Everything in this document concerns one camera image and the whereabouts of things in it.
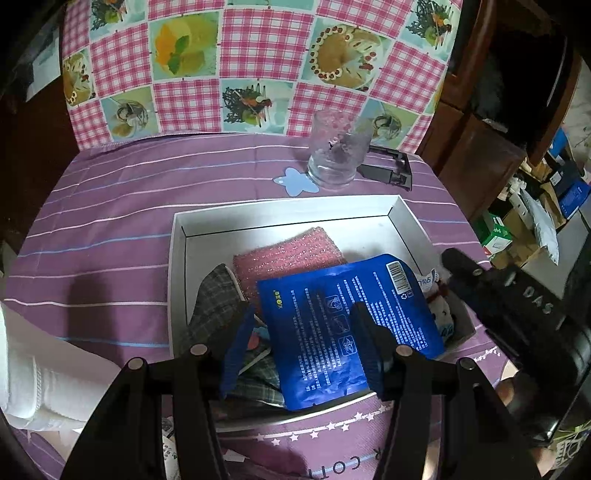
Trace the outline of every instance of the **white towel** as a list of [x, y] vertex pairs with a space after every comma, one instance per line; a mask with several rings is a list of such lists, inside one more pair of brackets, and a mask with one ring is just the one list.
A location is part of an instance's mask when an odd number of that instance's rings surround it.
[[0, 408], [10, 425], [37, 432], [84, 427], [119, 367], [1, 307]]

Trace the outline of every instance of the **green box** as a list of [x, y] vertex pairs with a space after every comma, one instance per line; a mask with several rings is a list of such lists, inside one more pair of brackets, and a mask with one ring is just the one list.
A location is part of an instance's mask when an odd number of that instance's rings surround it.
[[489, 257], [503, 251], [511, 244], [512, 237], [503, 220], [489, 212], [485, 212], [476, 220], [472, 228]]

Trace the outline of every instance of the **clear drinking glass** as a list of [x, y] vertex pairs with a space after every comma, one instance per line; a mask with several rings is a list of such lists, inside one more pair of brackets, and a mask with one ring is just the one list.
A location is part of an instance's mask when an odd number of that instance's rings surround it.
[[348, 185], [368, 152], [371, 120], [336, 110], [314, 114], [308, 175], [319, 186], [336, 190]]

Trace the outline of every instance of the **plastic bag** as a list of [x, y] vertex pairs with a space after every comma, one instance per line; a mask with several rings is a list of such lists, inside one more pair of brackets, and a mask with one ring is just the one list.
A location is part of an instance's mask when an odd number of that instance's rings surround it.
[[558, 265], [558, 238], [556, 237], [552, 218], [544, 210], [541, 203], [534, 200], [525, 190], [521, 190], [521, 198], [523, 199], [525, 208], [527, 208], [528, 212], [534, 218], [534, 233], [538, 245], [540, 247], [546, 247], [550, 259]]
[[429, 358], [443, 353], [413, 271], [392, 255], [258, 283], [281, 392], [289, 410], [368, 387], [350, 331], [349, 311], [364, 301], [398, 343]]

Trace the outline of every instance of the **purple striped tablecloth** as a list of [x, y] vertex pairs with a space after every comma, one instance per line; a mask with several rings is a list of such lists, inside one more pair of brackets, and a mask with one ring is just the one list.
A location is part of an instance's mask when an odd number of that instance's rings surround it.
[[[68, 166], [14, 263], [4, 301], [46, 332], [119, 365], [134, 356], [155, 362], [169, 357], [173, 215], [287, 197], [273, 179], [288, 167], [306, 171], [306, 139], [231, 134], [156, 138], [110, 148], [84, 151]], [[373, 155], [366, 162], [387, 164]], [[338, 195], [400, 194], [436, 248], [458, 247], [488, 267], [470, 225], [430, 167], [413, 157], [411, 168], [412, 192], [357, 176]], [[321, 190], [300, 196], [333, 194]], [[476, 335], [449, 359], [475, 358], [495, 383], [505, 357], [475, 324]], [[385, 435], [387, 411], [372, 397], [297, 426], [253, 427], [222, 437], [227, 446], [278, 469], [309, 469], [322, 478], [322, 467], [329, 472], [336, 466], [338, 472], [343, 463], [349, 474], [340, 478], [370, 478], [376, 461], [372, 449]], [[357, 430], [354, 442], [329, 440], [349, 430]], [[322, 437], [327, 442], [318, 449], [315, 441]], [[365, 447], [355, 453], [358, 440]]]

